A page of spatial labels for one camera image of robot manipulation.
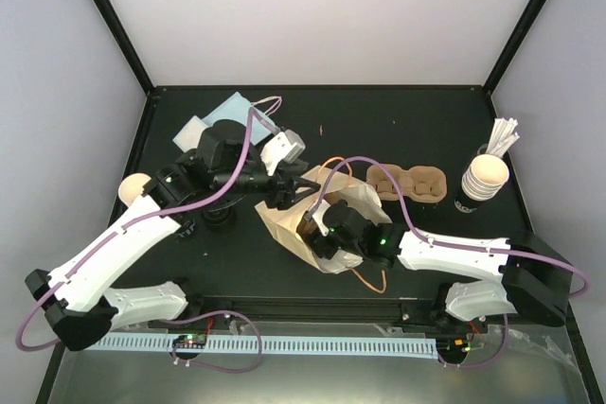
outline gray floor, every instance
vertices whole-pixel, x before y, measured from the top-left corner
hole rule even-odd
[[[444,370],[433,360],[266,356],[257,370],[234,376],[174,366],[168,354],[69,353],[50,402],[588,402],[565,330],[514,328],[526,334],[512,331],[506,354],[492,366],[472,371]],[[472,352],[468,361],[489,356],[497,346],[496,335],[492,333],[487,348]],[[205,360],[238,366],[250,357]]]

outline black table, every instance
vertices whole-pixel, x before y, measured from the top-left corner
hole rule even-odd
[[[236,88],[167,88],[156,97],[136,170],[153,174],[181,151],[174,135],[193,116],[204,117]],[[413,222],[431,232],[463,237],[509,237],[528,227],[515,178],[472,214],[456,210],[454,195],[466,165],[490,137],[490,101],[475,87],[279,87],[238,89],[251,101],[282,95],[275,122],[299,133],[311,166],[334,155],[366,155],[403,168],[441,168],[448,196],[438,204],[407,200]],[[367,164],[354,164],[365,180]],[[401,314],[401,303],[433,302],[437,286],[457,278],[441,272],[410,272],[399,264],[388,273],[385,294],[362,285],[353,273],[323,274],[276,243],[257,215],[261,197],[237,205],[238,222],[229,234],[201,227],[196,237],[168,238],[139,259],[118,287],[155,285],[187,278],[214,307],[231,307],[253,317],[287,320],[385,320]],[[384,210],[403,221],[397,202]],[[359,269],[379,285],[379,269]]]

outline robotic arm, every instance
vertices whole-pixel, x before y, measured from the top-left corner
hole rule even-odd
[[[472,239],[419,231],[418,238],[405,224],[373,224],[344,201],[322,202],[312,215],[317,228],[306,238],[313,251],[331,258],[339,249],[391,268],[399,261],[412,271],[432,270],[468,276],[477,281],[453,283],[443,295],[447,317],[471,321],[492,314],[519,313],[537,324],[564,324],[572,273],[535,260],[490,254],[490,249],[532,252],[568,263],[530,232],[512,238]],[[445,241],[460,249],[434,245]],[[488,253],[468,251],[481,247]]]
[[[187,296],[176,283],[128,290],[110,286],[159,241],[173,234],[187,235],[193,224],[191,213],[153,217],[126,231],[122,226],[142,215],[183,206],[216,192],[234,171],[243,137],[241,124],[232,120],[216,122],[204,130],[197,149],[157,172],[145,184],[141,196],[86,249],[51,272],[36,270],[26,278],[27,287],[37,300],[63,283],[43,304],[43,309],[53,331],[68,349],[82,350],[108,331],[124,325],[171,320],[184,313]],[[233,198],[238,195],[264,194],[268,206],[286,209],[317,191],[319,184],[300,177],[307,167],[297,160],[304,148],[300,137],[291,131],[278,132],[261,153],[251,147],[238,180],[224,198],[205,207],[203,219],[216,227],[228,215]],[[116,236],[112,241],[66,277],[113,233]]]

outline cup stack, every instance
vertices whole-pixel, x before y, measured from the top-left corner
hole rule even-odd
[[[471,213],[493,198],[508,180],[509,168],[501,158],[478,155],[463,174],[454,205],[463,213]]]

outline black tabletop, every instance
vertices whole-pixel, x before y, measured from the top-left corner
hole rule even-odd
[[[303,138],[307,148],[301,158],[311,166],[334,155],[366,155],[403,168],[441,168],[448,180],[442,202],[406,200],[421,229],[462,237],[508,237],[526,228],[512,180],[472,214],[455,208],[462,172],[488,141],[492,128],[489,101],[477,88],[168,88],[159,93],[137,170],[153,174],[174,161],[181,154],[172,143],[174,135],[193,115],[204,117],[237,90],[251,101],[283,96],[282,107],[272,118]],[[353,169],[365,180],[367,164],[355,164]],[[457,280],[440,272],[410,272],[398,264],[388,272],[387,292],[380,295],[351,272],[323,274],[272,239],[254,209],[260,199],[247,197],[237,205],[238,222],[228,234],[201,227],[189,242],[167,238],[125,272],[116,286],[148,286],[185,277],[206,296],[375,299],[379,304],[385,299],[434,299],[439,283]],[[403,221],[397,202],[385,202],[383,208],[393,221]],[[363,264],[359,270],[380,286],[376,266]]]

